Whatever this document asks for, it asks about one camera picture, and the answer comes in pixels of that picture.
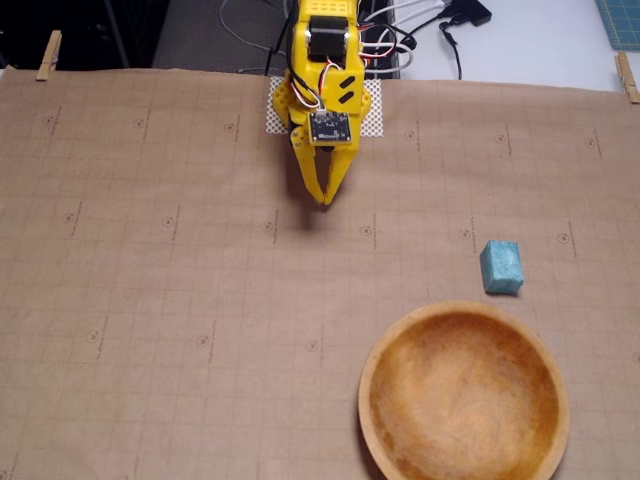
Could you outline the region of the yellow gripper with servo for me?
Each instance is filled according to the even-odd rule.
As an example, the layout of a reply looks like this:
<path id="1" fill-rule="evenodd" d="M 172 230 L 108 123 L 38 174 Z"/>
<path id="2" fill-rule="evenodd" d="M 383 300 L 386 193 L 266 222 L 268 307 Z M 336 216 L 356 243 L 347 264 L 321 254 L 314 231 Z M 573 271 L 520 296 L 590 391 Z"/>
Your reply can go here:
<path id="1" fill-rule="evenodd" d="M 283 121 L 308 193 L 330 205 L 358 154 L 365 119 L 365 58 L 355 13 L 291 13 L 286 30 Z M 334 148 L 326 191 L 315 147 Z"/>

